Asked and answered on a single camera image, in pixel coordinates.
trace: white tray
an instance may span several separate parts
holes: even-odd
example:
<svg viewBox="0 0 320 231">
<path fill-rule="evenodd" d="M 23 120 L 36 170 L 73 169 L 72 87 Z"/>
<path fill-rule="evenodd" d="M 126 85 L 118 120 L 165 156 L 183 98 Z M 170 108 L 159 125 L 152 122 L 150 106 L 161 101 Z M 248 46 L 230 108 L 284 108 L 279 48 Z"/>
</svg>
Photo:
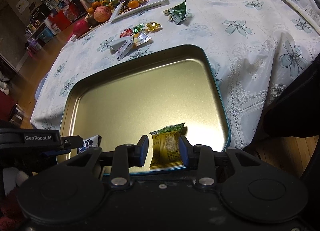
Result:
<svg viewBox="0 0 320 231">
<path fill-rule="evenodd" d="M 122 7 L 122 5 L 123 5 L 123 3 L 121 3 L 121 4 L 119 4 L 119 5 L 117 6 L 116 10 L 115 10 L 114 13 L 112 14 L 112 16 L 111 16 L 111 18 L 110 18 L 109 21 L 110 21 L 110 22 L 113 22 L 113 21 L 116 21 L 116 20 L 121 19 L 121 18 L 123 18 L 123 17 L 126 17 L 126 16 L 128 16 L 128 15 L 131 15 L 131 14 L 134 14 L 134 13 L 137 13 L 137 12 L 140 12 L 140 11 L 142 11 L 142 10 L 144 10 L 144 9 L 148 9 L 148 8 L 150 8 L 150 7 L 153 7 L 153 6 L 161 5 L 164 1 L 166 1 L 166 0 L 149 0 L 148 3 L 146 3 L 146 4 L 143 5 L 143 6 L 140 6 L 140 7 L 138 7 L 138 8 L 135 8 L 135 9 L 133 9 L 133 10 L 131 10 L 131 11 L 128 11 L 128 12 L 126 12 L 126 13 L 124 13 L 124 14 L 120 14 L 120 15 L 119 15 L 120 9 L 121 9 L 121 7 Z"/>
</svg>

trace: white floral tablecloth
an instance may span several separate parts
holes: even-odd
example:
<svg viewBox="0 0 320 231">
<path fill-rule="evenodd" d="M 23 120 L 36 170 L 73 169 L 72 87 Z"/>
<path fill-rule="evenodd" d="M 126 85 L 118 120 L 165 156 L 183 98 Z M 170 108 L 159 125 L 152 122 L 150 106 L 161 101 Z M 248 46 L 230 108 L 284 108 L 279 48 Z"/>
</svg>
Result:
<svg viewBox="0 0 320 231">
<path fill-rule="evenodd" d="M 69 41 L 53 64 L 31 123 L 59 129 L 67 95 L 74 84 L 129 59 L 181 44 L 201 47 L 218 81 L 231 127 L 231 146 L 252 141 L 264 106 L 306 69 L 320 51 L 320 10 L 313 0 L 186 0 L 184 23 L 162 11 L 184 0 L 144 10 L 105 24 L 76 42 Z M 162 30 L 153 43 L 121 61 L 108 49 L 130 25 L 156 21 Z"/>
</svg>

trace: blue and white snack packet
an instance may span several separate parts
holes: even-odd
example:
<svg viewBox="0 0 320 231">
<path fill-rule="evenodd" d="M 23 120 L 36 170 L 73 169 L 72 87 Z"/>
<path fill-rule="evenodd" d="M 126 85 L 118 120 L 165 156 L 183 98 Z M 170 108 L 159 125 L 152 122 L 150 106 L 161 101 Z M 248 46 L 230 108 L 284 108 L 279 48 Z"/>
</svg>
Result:
<svg viewBox="0 0 320 231">
<path fill-rule="evenodd" d="M 83 153 L 85 150 L 87 150 L 89 148 L 99 147 L 100 141 L 101 141 L 100 135 L 96 135 L 96 136 L 93 136 L 93 137 L 90 137 L 90 138 L 84 140 L 83 146 L 78 148 L 78 154 Z"/>
</svg>

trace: screw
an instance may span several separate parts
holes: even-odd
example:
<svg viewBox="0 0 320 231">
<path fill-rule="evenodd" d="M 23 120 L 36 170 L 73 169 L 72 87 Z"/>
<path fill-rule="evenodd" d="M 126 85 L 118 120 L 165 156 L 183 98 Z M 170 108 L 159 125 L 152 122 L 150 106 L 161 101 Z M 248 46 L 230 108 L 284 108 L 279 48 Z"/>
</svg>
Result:
<svg viewBox="0 0 320 231">
<path fill-rule="evenodd" d="M 122 177 L 117 177 L 117 178 L 113 178 L 111 180 L 111 183 L 115 186 L 123 186 L 124 184 L 127 183 L 127 180 L 125 178 Z"/>
<path fill-rule="evenodd" d="M 213 178 L 201 178 L 199 180 L 199 183 L 203 186 L 211 186 L 214 183 L 214 179 Z"/>
<path fill-rule="evenodd" d="M 159 188 L 160 188 L 160 189 L 167 188 L 167 185 L 166 185 L 166 184 L 160 184 L 160 185 L 159 185 Z"/>
</svg>

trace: gold tray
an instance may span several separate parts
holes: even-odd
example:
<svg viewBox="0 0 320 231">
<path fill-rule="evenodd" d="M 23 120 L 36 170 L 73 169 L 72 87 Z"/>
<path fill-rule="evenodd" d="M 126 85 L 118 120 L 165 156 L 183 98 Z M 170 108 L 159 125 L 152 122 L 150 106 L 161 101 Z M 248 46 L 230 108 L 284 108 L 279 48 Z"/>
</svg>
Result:
<svg viewBox="0 0 320 231">
<path fill-rule="evenodd" d="M 130 168 L 130 172 L 142 172 L 150 170 L 152 159 L 149 133 L 183 122 L 191 145 L 222 151 L 230 143 L 211 67 L 204 51 L 194 45 L 155 52 L 80 80 L 69 93 L 60 134 L 83 139 L 99 134 L 103 151 L 136 144 L 146 134 L 149 151 L 145 166 Z M 76 154 L 74 149 L 57 160 Z"/>
</svg>

